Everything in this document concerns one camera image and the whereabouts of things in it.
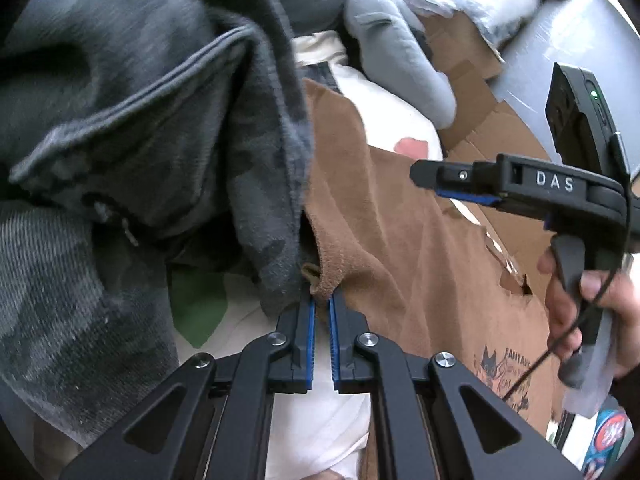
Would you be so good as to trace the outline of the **person right hand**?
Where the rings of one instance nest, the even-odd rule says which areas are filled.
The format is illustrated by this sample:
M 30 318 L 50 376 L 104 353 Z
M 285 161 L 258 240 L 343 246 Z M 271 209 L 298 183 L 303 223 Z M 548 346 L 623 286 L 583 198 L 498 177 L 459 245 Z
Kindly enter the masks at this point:
M 548 348 L 565 362 L 582 345 L 582 333 L 578 328 L 563 337 L 576 320 L 578 307 L 564 290 L 550 247 L 540 256 L 537 268 L 549 277 L 544 296 L 549 322 Z M 616 318 L 614 378 L 623 379 L 639 366 L 639 292 L 627 274 L 617 272 L 608 289 L 596 300 L 607 278 L 605 271 L 585 271 L 580 279 L 580 293 L 602 312 L 610 311 Z

